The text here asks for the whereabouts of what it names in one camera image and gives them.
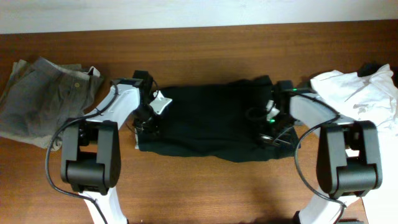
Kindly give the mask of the black shorts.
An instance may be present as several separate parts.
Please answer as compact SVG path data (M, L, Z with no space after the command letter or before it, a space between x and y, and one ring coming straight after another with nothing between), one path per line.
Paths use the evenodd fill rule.
M227 84L171 86L161 89L171 98L162 112L159 135L138 134L140 151L163 156L215 156L231 162L268 161L292 157L292 146L262 142L259 133L268 122L266 104L274 85L267 76Z

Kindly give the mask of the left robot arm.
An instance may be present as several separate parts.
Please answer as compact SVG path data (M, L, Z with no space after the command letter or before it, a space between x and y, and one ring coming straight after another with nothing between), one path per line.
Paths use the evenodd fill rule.
M154 78L136 70L132 78L112 80L98 108L70 119L63 132L60 175L71 195L87 204L94 223L127 223L116 184L121 174L119 130L134 117L135 131L154 133L158 115L150 103Z

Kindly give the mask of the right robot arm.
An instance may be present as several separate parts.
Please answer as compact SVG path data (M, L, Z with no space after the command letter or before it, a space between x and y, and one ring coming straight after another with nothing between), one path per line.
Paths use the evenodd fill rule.
M341 114L315 90L295 88L288 80L277 82L271 94L265 114L271 132L261 139L293 149L298 175L313 193L306 207L295 213L293 223L344 223L348 206L382 184L376 125ZM319 138L317 189L305 179L298 158L302 141L311 133Z

